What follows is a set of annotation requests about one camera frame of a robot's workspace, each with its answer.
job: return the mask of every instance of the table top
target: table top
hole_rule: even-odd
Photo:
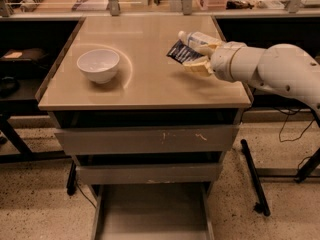
[[[47,111],[246,108],[240,82],[220,81],[184,70],[166,54],[178,32],[200,31],[220,38],[210,16],[88,16],[39,102]],[[90,82],[77,68],[79,56],[110,48],[120,54],[119,72],[109,83]]]

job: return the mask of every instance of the bowl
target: bowl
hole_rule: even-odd
[[[97,49],[82,54],[77,66],[90,81],[104,84],[118,72],[120,56],[110,49]]]

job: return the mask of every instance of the open drawer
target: open drawer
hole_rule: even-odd
[[[213,240],[201,183],[101,185],[92,239]]]

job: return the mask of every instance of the terrazzo floor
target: terrazzo floor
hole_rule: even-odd
[[[223,171],[208,197],[215,239],[320,239],[320,180],[308,178],[297,184],[292,178],[261,179],[271,216],[253,210],[257,196],[241,152],[246,139],[257,167],[297,168],[320,146],[315,122],[296,141],[279,141],[285,115],[277,120],[246,120],[233,148],[227,152]],[[311,117],[290,120],[281,139],[295,139]],[[52,128],[23,125],[18,133],[33,151],[59,149]],[[15,153],[7,142],[2,155]],[[66,192],[71,159],[0,164],[0,239],[75,239],[91,237],[95,208],[79,189]],[[88,188],[80,189],[94,201]]]

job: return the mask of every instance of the white robotic arm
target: white robotic arm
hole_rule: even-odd
[[[278,44],[262,49],[229,42],[215,49],[210,63],[218,79],[297,99],[320,118],[320,65],[301,48]]]

